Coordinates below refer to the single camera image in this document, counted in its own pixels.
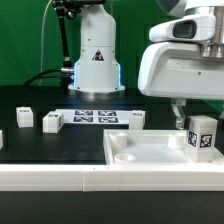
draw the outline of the black cable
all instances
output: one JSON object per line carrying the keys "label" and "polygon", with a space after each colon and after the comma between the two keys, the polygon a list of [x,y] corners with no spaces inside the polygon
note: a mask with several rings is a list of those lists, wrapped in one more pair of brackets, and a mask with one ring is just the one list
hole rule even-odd
{"label": "black cable", "polygon": [[36,80],[36,79],[41,79],[41,77],[43,78],[43,76],[45,76],[45,75],[47,75],[47,74],[50,74],[50,73],[55,73],[55,72],[61,72],[61,69],[60,69],[60,68],[55,68],[55,69],[50,69],[50,70],[41,72],[41,73],[35,75],[32,79],[27,80],[27,81],[23,84],[23,86],[29,86],[30,83],[32,83],[34,80]]}
{"label": "black cable", "polygon": [[35,80],[37,80],[37,79],[57,79],[57,78],[71,78],[71,76],[70,75],[54,75],[54,76],[44,76],[44,77],[36,77],[35,79],[33,78],[32,79],[32,82],[33,81],[35,81]]}

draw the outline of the cube with fiducial marker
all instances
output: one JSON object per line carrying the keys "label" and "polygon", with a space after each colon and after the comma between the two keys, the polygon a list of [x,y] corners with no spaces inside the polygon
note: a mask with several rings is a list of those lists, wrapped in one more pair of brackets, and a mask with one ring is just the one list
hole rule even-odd
{"label": "cube with fiducial marker", "polygon": [[142,130],[145,125],[145,111],[133,110],[129,117],[130,130]]}
{"label": "cube with fiducial marker", "polygon": [[64,125],[64,114],[51,111],[43,118],[44,133],[58,133]]}
{"label": "cube with fiducial marker", "polygon": [[16,118],[19,128],[33,127],[33,112],[30,107],[17,107]]}
{"label": "cube with fiducial marker", "polygon": [[190,119],[187,155],[195,162],[212,161],[218,121],[205,115]]}

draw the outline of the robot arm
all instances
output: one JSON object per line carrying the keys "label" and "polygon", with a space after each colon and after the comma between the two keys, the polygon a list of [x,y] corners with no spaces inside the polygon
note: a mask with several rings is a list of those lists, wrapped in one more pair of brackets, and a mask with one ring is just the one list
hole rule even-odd
{"label": "robot arm", "polygon": [[150,40],[157,43],[143,55],[138,87],[147,96],[173,98],[177,128],[182,129],[186,99],[224,99],[224,0],[157,2],[183,18],[150,30]]}

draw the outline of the black tabletop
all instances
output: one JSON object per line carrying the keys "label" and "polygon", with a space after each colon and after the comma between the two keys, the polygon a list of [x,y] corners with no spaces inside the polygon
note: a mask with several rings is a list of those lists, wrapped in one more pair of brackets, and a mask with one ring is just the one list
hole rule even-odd
{"label": "black tabletop", "polygon": [[[34,128],[18,128],[16,107],[30,106]],[[58,87],[0,87],[0,128],[7,143],[0,163],[105,164],[103,130],[127,126],[65,125],[42,133],[42,118],[55,109],[144,110],[145,129],[175,129],[170,99],[145,97],[136,90],[107,101],[67,96]],[[219,113],[200,100],[188,100],[187,115]],[[223,151],[223,132],[216,146]],[[0,192],[1,223],[46,224],[221,224],[223,192]]]}
{"label": "black tabletop", "polygon": [[[33,128],[18,128],[16,107],[29,106],[34,113]],[[89,101],[68,96],[59,87],[0,87],[0,128],[4,148],[0,163],[9,164],[105,164],[104,129],[128,129],[127,125],[65,124],[57,134],[42,132],[42,118],[56,109],[144,110],[145,129],[175,129],[175,116],[168,98],[146,97],[137,90],[112,100]],[[200,100],[188,101],[187,115],[219,113]],[[217,145],[222,149],[222,141]]]}

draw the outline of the green backdrop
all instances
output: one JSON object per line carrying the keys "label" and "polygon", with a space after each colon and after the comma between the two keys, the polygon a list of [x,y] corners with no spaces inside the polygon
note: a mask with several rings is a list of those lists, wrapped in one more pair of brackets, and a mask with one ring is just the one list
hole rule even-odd
{"label": "green backdrop", "polygon": [[[23,84],[40,72],[41,25],[49,0],[1,0],[0,85]],[[137,87],[144,50],[150,44],[149,29],[169,21],[156,0],[107,0],[105,9],[117,22],[116,59],[122,67],[122,84]],[[70,55],[80,54],[80,20],[66,21]],[[50,8],[46,21],[44,70],[61,67],[62,49],[56,14]],[[58,81],[44,80],[43,85]],[[213,106],[221,110],[220,103]]]}

